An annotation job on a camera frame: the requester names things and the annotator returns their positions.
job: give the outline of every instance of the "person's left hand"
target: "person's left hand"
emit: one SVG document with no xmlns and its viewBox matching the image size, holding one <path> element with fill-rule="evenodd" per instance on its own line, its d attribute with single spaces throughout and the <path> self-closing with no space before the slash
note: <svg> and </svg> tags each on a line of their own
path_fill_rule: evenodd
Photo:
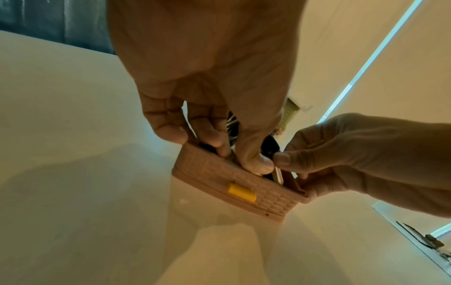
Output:
<svg viewBox="0 0 451 285">
<path fill-rule="evenodd" d="M 230 154 L 229 109 L 240 121 L 236 155 L 266 174 L 260 154 L 279 123 L 293 74 L 305 0 L 110 0 L 116 54 L 133 77 L 155 133 L 184 144 L 194 137 Z"/>
</svg>

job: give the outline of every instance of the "hand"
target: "hand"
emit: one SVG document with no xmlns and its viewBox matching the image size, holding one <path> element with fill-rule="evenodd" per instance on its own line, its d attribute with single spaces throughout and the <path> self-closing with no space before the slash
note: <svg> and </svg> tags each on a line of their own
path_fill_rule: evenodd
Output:
<svg viewBox="0 0 451 285">
<path fill-rule="evenodd" d="M 197 138 L 230 154 L 229 109 L 240 121 L 238 160 L 266 174 L 263 139 L 281 118 L 304 0 L 110 0 L 115 52 L 133 77 L 144 116 L 161 138 Z"/>
<path fill-rule="evenodd" d="M 305 202 L 354 190 L 451 216 L 451 125 L 344 114 L 298 131 L 274 163 L 298 173 Z"/>
</svg>

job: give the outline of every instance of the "tabletop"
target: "tabletop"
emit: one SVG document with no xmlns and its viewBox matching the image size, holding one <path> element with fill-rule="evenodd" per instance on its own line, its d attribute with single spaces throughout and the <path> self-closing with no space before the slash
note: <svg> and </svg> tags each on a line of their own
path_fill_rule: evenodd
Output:
<svg viewBox="0 0 451 285">
<path fill-rule="evenodd" d="M 357 193 L 283 223 L 171 177 L 119 60 L 0 32 L 0 278 L 30 284 L 449 284 Z"/>
</svg>

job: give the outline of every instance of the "yellow clip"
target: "yellow clip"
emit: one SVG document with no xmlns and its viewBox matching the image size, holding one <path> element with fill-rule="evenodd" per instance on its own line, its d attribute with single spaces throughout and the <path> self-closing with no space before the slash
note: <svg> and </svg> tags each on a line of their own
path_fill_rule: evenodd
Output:
<svg viewBox="0 0 451 285">
<path fill-rule="evenodd" d="M 252 203 L 257 200 L 257 194 L 254 191 L 238 184 L 230 183 L 227 192 Z"/>
</svg>

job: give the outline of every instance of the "small brown object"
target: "small brown object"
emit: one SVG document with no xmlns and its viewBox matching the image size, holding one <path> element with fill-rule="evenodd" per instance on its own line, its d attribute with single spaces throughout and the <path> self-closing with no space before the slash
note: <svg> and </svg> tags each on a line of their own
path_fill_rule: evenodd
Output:
<svg viewBox="0 0 451 285">
<path fill-rule="evenodd" d="M 172 174 L 218 199 L 276 221 L 283 221 L 292 208 L 300 201 L 308 199 L 306 193 L 295 183 L 291 173 L 282 172 L 284 185 L 290 187 L 295 185 L 297 192 L 254 175 L 192 144 L 185 144 L 182 147 Z M 257 195 L 255 202 L 228 193 L 227 189 L 231 183 L 254 191 Z"/>
</svg>

